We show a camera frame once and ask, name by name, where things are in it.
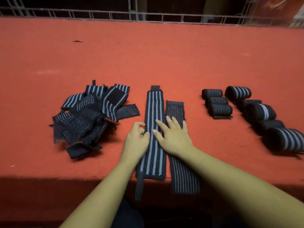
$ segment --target unrolled wrist wrap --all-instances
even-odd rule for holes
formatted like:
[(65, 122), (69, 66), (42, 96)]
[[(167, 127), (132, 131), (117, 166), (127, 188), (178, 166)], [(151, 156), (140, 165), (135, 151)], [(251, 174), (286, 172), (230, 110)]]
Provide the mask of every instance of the unrolled wrist wrap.
[(225, 96), (231, 102), (235, 102), (238, 100), (244, 100), (246, 98), (251, 97), (251, 91), (247, 87), (240, 86), (228, 86), (225, 91)]
[(203, 89), (202, 98), (205, 100), (207, 97), (221, 97), (223, 96), (223, 91), (218, 89)]
[(166, 153), (163, 151), (152, 130), (161, 129), (156, 124), (158, 119), (165, 122), (164, 97), (159, 86), (151, 86), (151, 90), (147, 92), (146, 100), (146, 116), (145, 116), (145, 132), (150, 133), (150, 143), (146, 153), (143, 155), (136, 168), (136, 192), (135, 200), (140, 200), (143, 192), (144, 178), (149, 179), (165, 179), (166, 178)]
[(229, 116), (232, 114), (232, 107), (230, 105), (210, 105), (208, 113), (210, 116)]
[(249, 104), (261, 104), (261, 100), (240, 100), (235, 103), (238, 110), (243, 112), (244, 108)]
[[(185, 120), (184, 103), (166, 101), (166, 115), (175, 117), (181, 128)], [(199, 176), (182, 160), (169, 155), (172, 191), (177, 194), (198, 194), (200, 192)]]
[(273, 108), (265, 104), (249, 104), (243, 110), (243, 116), (248, 122), (256, 120), (275, 120)]
[(304, 136), (294, 129), (270, 128), (265, 131), (263, 143), (272, 151), (304, 152)]
[(251, 125), (254, 131), (261, 136), (269, 128), (285, 128), (284, 123), (279, 120), (253, 121)]
[(228, 99), (223, 97), (207, 97), (205, 106), (209, 108), (211, 104), (228, 105)]

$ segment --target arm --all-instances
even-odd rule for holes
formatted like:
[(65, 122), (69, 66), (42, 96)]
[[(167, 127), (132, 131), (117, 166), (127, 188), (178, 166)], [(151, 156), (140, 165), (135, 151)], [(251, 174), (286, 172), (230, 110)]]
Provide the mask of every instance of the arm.
[(239, 214), (256, 228), (304, 227), (304, 204), (265, 181), (222, 162), (192, 145), (187, 125), (183, 129), (175, 118), (162, 122), (163, 138), (153, 131), (162, 148), (185, 161), (212, 185)]
[(111, 227), (135, 166), (146, 152), (150, 134), (135, 122), (127, 134), (119, 163), (71, 213), (60, 228)]

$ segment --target hand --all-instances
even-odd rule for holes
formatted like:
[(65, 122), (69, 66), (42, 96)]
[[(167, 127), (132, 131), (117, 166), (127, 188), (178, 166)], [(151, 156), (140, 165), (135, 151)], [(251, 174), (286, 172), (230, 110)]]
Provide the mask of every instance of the hand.
[(165, 138), (157, 130), (152, 130), (157, 141), (161, 147), (168, 152), (177, 157), (181, 157), (183, 152), (187, 152), (193, 147), (192, 141), (188, 135), (187, 124), (183, 121), (183, 129), (181, 129), (179, 123), (172, 117), (172, 120), (169, 116), (166, 117), (169, 128), (161, 121), (156, 120), (158, 126), (164, 132)]
[(143, 122), (134, 122), (131, 131), (127, 134), (120, 161), (126, 161), (132, 165), (137, 165), (141, 157), (148, 149), (150, 133), (145, 132)]

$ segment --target metal grille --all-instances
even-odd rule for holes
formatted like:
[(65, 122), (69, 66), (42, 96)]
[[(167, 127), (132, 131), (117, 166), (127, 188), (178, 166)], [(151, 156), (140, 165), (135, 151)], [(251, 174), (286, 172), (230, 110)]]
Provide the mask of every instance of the metal grille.
[[(22, 0), (6, 0), (8, 7), (0, 6), (0, 16), (13, 16), (23, 18), (57, 18), (77, 20), (123, 21), (123, 22), (153, 22), (153, 23), (177, 23), (177, 24), (204, 24), (204, 25), (248, 25), (248, 26), (285, 26), (304, 27), (304, 18), (294, 19), (293, 22), (284, 18), (254, 16), (254, 5), (259, 0), (246, 0), (242, 13), (236, 16), (229, 15), (199, 15), (199, 14), (169, 14), (169, 13), (142, 13), (138, 12), (137, 0), (135, 9), (129, 11), (98, 11), (77, 9), (52, 9), (52, 8), (27, 8)], [(148, 16), (157, 16), (158, 20), (149, 21)]]

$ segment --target orange table surface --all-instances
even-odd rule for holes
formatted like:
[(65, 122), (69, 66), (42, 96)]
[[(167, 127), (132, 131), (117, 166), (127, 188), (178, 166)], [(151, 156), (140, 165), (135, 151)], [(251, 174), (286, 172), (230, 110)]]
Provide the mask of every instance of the orange table surface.
[[(0, 178), (103, 179), (160, 85), (165, 100), (184, 102), (197, 148), (269, 183), (304, 186), (303, 156), (273, 155), (234, 106), (232, 120), (213, 120), (201, 98), (204, 88), (245, 86), (304, 132), (304, 30), (16, 18), (0, 18), (0, 30)], [(93, 79), (129, 85), (126, 103), (141, 115), (121, 120), (99, 155), (71, 160), (48, 125)]]

